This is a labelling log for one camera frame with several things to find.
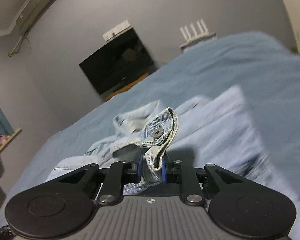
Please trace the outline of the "light blue denim jacket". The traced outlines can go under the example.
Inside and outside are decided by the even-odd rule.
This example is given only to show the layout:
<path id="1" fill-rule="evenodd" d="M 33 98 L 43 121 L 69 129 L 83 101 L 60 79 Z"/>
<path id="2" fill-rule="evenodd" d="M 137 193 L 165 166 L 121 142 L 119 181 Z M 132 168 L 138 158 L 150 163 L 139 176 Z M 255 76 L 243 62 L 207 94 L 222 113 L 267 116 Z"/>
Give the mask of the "light blue denim jacket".
<path id="1" fill-rule="evenodd" d="M 126 195 L 136 195 L 162 182 L 162 158 L 167 154 L 194 167 L 213 163 L 261 184 L 269 180 L 261 137 L 238 86 L 213 100 L 195 96 L 175 109 L 153 101 L 118 114 L 113 125 L 114 135 L 95 142 L 84 155 L 62 160 L 48 179 L 92 163 L 106 168 L 141 154 L 140 183 L 124 187 Z"/>

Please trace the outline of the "wooden tv stand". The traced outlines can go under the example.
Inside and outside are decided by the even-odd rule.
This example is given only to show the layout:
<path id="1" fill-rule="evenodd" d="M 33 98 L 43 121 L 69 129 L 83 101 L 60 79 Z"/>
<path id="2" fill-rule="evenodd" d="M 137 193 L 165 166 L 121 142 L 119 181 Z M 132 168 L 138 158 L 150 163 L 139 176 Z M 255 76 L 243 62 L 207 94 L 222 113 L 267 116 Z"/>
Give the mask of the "wooden tv stand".
<path id="1" fill-rule="evenodd" d="M 109 96 L 106 97 L 105 101 L 109 101 L 110 99 L 112 99 L 114 96 L 116 96 L 117 94 L 121 94 L 124 93 L 128 90 L 130 90 L 132 87 L 134 87 L 136 84 L 140 83 L 142 80 L 144 80 L 147 76 L 149 76 L 149 72 L 146 72 L 145 74 L 143 74 L 142 76 L 140 76 L 137 80 L 127 84 L 126 86 L 112 92 Z"/>

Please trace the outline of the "black flat screen television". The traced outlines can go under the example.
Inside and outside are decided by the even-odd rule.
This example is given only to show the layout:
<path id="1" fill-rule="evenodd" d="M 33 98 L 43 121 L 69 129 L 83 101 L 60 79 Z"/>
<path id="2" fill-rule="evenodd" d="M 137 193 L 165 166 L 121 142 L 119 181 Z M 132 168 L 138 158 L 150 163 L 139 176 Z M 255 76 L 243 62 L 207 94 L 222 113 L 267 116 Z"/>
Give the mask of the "black flat screen television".
<path id="1" fill-rule="evenodd" d="M 153 60 L 134 28 L 107 42 L 79 64 L 98 94 L 128 84 L 151 66 Z"/>

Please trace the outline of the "wooden window sill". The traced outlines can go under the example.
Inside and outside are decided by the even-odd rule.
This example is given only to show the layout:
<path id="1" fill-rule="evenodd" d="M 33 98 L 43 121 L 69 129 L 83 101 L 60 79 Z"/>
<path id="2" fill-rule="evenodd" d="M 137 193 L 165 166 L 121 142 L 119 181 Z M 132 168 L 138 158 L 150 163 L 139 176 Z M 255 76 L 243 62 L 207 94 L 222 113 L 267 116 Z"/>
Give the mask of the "wooden window sill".
<path id="1" fill-rule="evenodd" d="M 2 152 L 12 141 L 22 132 L 21 128 L 17 128 L 12 135 L 0 136 L 0 152 Z"/>

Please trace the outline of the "white wifi router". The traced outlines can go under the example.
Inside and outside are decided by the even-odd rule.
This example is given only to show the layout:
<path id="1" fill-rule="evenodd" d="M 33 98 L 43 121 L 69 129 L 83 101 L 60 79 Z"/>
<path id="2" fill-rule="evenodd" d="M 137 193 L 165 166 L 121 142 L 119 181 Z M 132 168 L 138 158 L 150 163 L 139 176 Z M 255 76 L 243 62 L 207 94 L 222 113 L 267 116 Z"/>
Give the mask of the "white wifi router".
<path id="1" fill-rule="evenodd" d="M 196 23 L 190 23 L 180 28 L 180 32 L 185 40 L 184 43 L 194 40 L 195 38 L 207 36 L 213 32 L 210 32 L 205 21 L 200 19 Z"/>

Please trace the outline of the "blue fleece bed blanket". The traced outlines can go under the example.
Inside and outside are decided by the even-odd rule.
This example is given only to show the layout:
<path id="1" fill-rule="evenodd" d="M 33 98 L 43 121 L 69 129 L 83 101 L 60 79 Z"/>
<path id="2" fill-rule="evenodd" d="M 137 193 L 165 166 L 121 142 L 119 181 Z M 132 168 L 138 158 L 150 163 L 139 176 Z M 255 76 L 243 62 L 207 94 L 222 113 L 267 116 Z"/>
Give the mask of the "blue fleece bed blanket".
<path id="1" fill-rule="evenodd" d="M 193 48 L 53 135 L 7 198 L 43 183 L 62 160 L 84 155 L 95 142 L 114 135 L 113 119 L 118 114 L 152 101 L 175 109 L 195 96 L 213 100 L 232 86 L 241 88 L 261 137 L 269 171 L 265 185 L 296 205 L 290 236 L 300 239 L 300 55 L 260 32 L 231 35 Z"/>

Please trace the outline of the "white wall power strip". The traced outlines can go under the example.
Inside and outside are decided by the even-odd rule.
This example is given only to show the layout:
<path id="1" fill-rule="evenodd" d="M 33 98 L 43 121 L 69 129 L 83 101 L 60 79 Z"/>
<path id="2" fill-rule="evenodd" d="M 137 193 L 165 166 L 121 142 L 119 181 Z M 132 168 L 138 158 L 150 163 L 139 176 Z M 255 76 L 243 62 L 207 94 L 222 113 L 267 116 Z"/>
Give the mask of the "white wall power strip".
<path id="1" fill-rule="evenodd" d="M 118 24 L 114 28 L 107 31 L 105 34 L 103 34 L 103 39 L 107 42 L 110 39 L 116 37 L 126 29 L 129 29 L 131 27 L 131 24 L 128 22 L 128 20 L 125 20 L 124 22 Z"/>

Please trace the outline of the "white wall air conditioner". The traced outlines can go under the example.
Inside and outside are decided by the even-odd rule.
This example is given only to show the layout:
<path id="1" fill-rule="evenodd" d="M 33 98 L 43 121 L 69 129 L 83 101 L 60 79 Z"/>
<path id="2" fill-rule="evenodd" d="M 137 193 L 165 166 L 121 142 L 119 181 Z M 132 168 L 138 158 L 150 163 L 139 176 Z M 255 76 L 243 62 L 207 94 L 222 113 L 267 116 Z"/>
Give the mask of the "white wall air conditioner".
<path id="1" fill-rule="evenodd" d="M 24 8 L 15 21 L 15 26 L 18 28 L 20 37 L 13 49 L 8 53 L 9 57 L 18 53 L 23 40 L 27 38 L 28 33 L 35 23 L 54 1 L 55 0 L 27 0 L 25 2 Z"/>

